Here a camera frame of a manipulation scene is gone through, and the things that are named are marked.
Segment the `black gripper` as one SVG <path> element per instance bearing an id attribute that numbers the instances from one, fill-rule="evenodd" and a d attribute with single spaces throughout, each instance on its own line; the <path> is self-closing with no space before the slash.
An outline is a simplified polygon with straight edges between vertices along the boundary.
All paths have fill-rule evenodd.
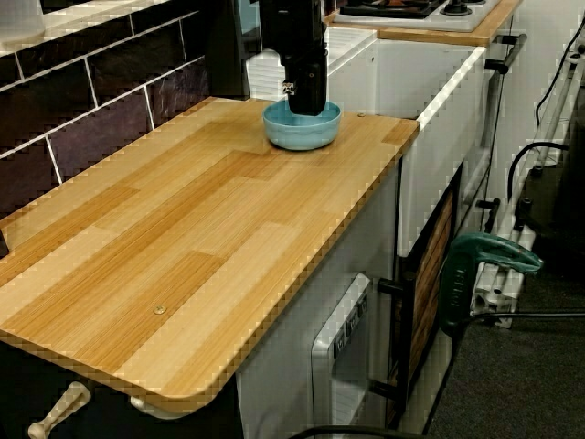
<path id="1" fill-rule="evenodd" d="M 282 91 L 297 114 L 318 115 L 326 102 L 326 57 L 307 65 L 305 88 L 300 68 L 294 64 L 325 51 L 323 6 L 317 0 L 266 0 L 262 2 L 262 47 L 276 52 L 284 66 Z"/>

